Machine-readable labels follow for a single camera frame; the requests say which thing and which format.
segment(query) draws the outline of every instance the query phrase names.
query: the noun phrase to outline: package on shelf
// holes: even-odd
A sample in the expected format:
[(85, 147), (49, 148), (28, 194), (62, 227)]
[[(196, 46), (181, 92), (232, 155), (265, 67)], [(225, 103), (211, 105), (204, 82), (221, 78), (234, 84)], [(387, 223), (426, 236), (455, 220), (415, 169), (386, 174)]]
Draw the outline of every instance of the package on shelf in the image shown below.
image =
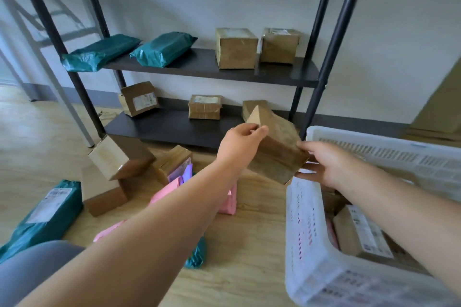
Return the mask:
[(141, 175), (155, 160), (137, 138), (106, 135), (88, 154), (107, 180)]
[(155, 87), (150, 81), (126, 86), (121, 91), (122, 93), (118, 94), (118, 100), (125, 114), (130, 117), (159, 107)]
[(254, 69), (258, 38), (247, 28), (216, 28), (216, 60), (220, 69)]
[(160, 183), (167, 185), (181, 176), (187, 165), (191, 164), (192, 152), (178, 145), (157, 159), (153, 168)]
[(265, 28), (260, 62), (293, 64), (301, 33), (294, 29)]
[(286, 184), (309, 158), (296, 145), (300, 138), (295, 126), (261, 106), (255, 107), (247, 123), (269, 127), (269, 134), (261, 141), (248, 169)]
[(377, 263), (387, 263), (394, 255), (379, 226), (355, 205), (346, 205), (333, 218), (341, 251)]
[(120, 182), (118, 180), (107, 181), (95, 165), (81, 170), (81, 182), (84, 207), (94, 217), (128, 201)]
[(266, 100), (247, 100), (242, 103), (242, 118), (244, 121), (250, 117), (251, 112), (253, 112), (256, 106), (264, 107), (267, 110), (270, 110), (269, 105)]
[(189, 100), (189, 119), (219, 120), (222, 96), (193, 94)]

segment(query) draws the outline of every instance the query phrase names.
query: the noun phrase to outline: light wood flooring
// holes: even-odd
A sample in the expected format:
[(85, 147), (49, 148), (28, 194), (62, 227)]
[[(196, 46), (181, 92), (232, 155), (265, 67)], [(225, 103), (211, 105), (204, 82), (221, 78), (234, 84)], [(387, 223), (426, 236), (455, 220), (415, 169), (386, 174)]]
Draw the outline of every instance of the light wood flooring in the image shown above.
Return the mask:
[[(97, 142), (84, 107), (75, 106)], [(98, 108), (107, 124), (120, 111)], [(174, 147), (152, 144), (160, 156)], [(61, 179), (79, 180), (90, 165), (76, 127), (56, 102), (29, 102), (14, 87), (0, 86), (0, 243)], [(214, 159), (194, 153), (194, 170)], [(94, 218), (83, 211), (65, 235), (88, 246), (94, 236), (143, 209), (161, 185), (153, 173), (125, 181), (130, 201)], [(162, 306), (294, 306), (285, 291), (285, 188), (245, 171), (237, 187), (235, 216), (216, 216), (205, 233), (206, 263), (183, 269)]]

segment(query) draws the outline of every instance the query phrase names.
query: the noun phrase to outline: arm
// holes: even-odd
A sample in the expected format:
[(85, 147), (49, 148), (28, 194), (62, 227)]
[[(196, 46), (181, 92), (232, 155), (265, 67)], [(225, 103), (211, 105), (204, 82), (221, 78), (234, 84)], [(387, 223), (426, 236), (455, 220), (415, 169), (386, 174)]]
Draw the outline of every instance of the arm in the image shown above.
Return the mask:
[(216, 161), (66, 264), (20, 304), (156, 306), (254, 158), (263, 126), (228, 131)]
[(319, 164), (297, 177), (340, 191), (461, 296), (461, 204), (441, 198), (324, 142), (301, 142)]

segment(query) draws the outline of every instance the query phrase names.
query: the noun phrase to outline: hand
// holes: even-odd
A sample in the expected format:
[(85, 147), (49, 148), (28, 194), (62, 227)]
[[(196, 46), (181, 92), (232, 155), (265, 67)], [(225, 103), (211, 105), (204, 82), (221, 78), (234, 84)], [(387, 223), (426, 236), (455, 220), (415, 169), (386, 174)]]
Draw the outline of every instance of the hand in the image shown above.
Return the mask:
[(297, 172), (296, 177), (319, 182), (325, 186), (339, 189), (341, 180), (356, 162), (361, 162), (351, 153), (331, 143), (315, 141), (299, 141), (298, 147), (315, 156), (319, 164), (306, 163), (302, 168), (315, 173)]
[(216, 161), (244, 170), (253, 160), (262, 139), (269, 133), (267, 126), (243, 123), (233, 127), (219, 145)]

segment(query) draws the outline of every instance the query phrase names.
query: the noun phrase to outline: gray pants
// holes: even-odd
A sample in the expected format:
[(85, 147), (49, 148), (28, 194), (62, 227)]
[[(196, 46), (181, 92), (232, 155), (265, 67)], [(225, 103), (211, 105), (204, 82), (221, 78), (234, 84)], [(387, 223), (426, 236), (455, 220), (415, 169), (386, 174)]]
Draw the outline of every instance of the gray pants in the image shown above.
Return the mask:
[(85, 248), (57, 240), (32, 246), (0, 264), (0, 306), (13, 307)]

